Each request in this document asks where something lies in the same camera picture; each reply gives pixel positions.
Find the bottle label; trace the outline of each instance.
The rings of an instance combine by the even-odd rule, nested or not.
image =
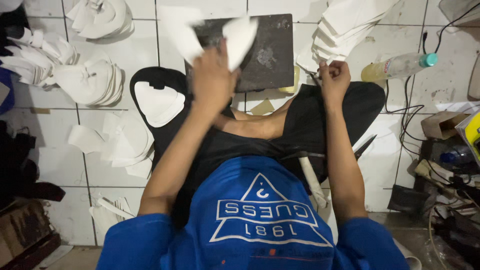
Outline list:
[[[384,65],[384,73],[387,74],[388,73],[388,70],[390,69],[390,64],[392,63],[392,59],[388,59],[387,62],[385,62],[385,65]]]

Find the cardboard box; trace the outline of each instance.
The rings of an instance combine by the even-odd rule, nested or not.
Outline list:
[[[421,121],[421,128],[426,137],[446,140],[457,134],[455,126],[468,114],[454,111],[441,111]]]
[[[0,216],[0,267],[51,233],[43,206],[36,200],[14,205]]]

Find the white tiled wall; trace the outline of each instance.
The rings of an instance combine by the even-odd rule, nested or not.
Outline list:
[[[400,0],[347,58],[352,80],[360,80],[362,68],[377,59],[421,51],[422,32],[429,33],[426,49],[427,52],[433,52],[438,41],[437,32],[441,29],[439,26],[448,23],[438,9],[439,1]],[[103,243],[102,234],[94,233],[88,213],[90,198],[95,204],[95,198],[100,192],[111,199],[125,196],[136,213],[146,179],[127,175],[124,168],[112,168],[107,162],[100,161],[96,153],[84,156],[80,150],[66,144],[72,125],[80,123],[98,129],[103,123],[104,112],[119,114],[122,110],[134,108],[129,82],[132,75],[141,68],[160,65],[185,72],[182,57],[168,42],[161,24],[155,22],[155,2],[157,5],[199,7],[209,18],[291,13],[295,22],[294,57],[306,44],[312,42],[316,24],[327,8],[327,0],[126,0],[133,14],[135,31],[126,37],[86,40],[71,30],[71,20],[64,19],[64,14],[70,11],[74,2],[75,0],[25,0],[25,9],[33,28],[55,31],[68,38],[80,52],[80,61],[85,61],[93,49],[103,49],[125,71],[121,101],[111,107],[93,109],[75,104],[60,88],[44,91],[20,85],[15,93],[16,108],[0,117],[14,123],[17,129],[28,125],[30,133],[37,136],[32,159],[39,164],[40,179],[58,184],[67,192],[63,201],[50,203],[47,207],[48,215],[62,239],[74,245]],[[440,110],[460,111],[471,107],[472,104],[467,103],[466,94],[471,69],[480,50],[479,37],[480,28],[447,28],[438,51],[438,65],[422,71],[410,80],[407,91],[411,95],[412,105],[426,106],[421,111],[424,114],[416,115],[408,127],[413,136],[424,138],[420,121],[425,117]],[[304,71],[300,73],[301,83],[313,84]],[[404,79],[390,80],[389,110],[400,109],[405,105],[404,83]],[[233,106],[249,111],[265,98],[269,98],[277,109],[292,95],[276,90],[240,94],[235,96]],[[51,110],[49,114],[33,114],[30,107]],[[354,146],[356,149],[371,135],[377,134],[377,138],[359,159],[365,179],[365,205],[369,211],[387,211],[391,188],[395,183],[413,186],[413,176],[407,172],[407,168],[417,157],[401,150],[398,140],[400,119],[401,114],[387,114],[383,111]],[[419,141],[407,138],[406,142],[409,149],[418,151]],[[329,195],[328,183],[322,187]],[[334,235],[337,235],[331,208],[321,209],[319,213],[332,227]]]

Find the teal bottle cap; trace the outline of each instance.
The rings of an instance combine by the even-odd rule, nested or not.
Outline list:
[[[431,67],[438,62],[438,57],[436,53],[428,53],[420,56],[419,65],[421,67]]]

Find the dark cutting board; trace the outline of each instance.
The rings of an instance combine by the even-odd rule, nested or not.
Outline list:
[[[258,18],[258,30],[252,48],[243,60],[242,73],[235,92],[293,86],[292,15],[265,15]],[[217,46],[223,37],[222,26],[230,19],[206,20],[195,32],[202,47]],[[185,62],[189,85],[192,67]]]

